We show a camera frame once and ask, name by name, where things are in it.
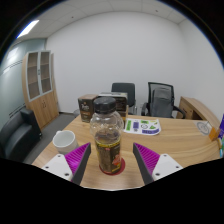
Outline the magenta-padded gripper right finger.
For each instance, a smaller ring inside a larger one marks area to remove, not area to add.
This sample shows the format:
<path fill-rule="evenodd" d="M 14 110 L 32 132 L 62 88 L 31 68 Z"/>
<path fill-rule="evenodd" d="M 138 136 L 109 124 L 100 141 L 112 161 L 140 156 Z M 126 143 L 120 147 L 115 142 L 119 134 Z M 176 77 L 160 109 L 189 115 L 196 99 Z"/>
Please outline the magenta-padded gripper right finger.
<path fill-rule="evenodd" d="M 168 154 L 158 154 L 138 143 L 133 144 L 133 153 L 145 185 L 182 169 Z"/>

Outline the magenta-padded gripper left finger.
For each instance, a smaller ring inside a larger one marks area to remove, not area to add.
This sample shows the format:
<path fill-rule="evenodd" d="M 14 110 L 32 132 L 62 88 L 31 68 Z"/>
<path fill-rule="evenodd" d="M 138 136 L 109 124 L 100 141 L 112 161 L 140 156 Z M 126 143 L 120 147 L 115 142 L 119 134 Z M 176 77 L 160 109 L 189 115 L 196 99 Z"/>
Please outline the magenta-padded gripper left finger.
<path fill-rule="evenodd" d="M 57 154 L 42 169 L 79 185 L 90 154 L 91 144 L 86 143 L 66 155 Z"/>

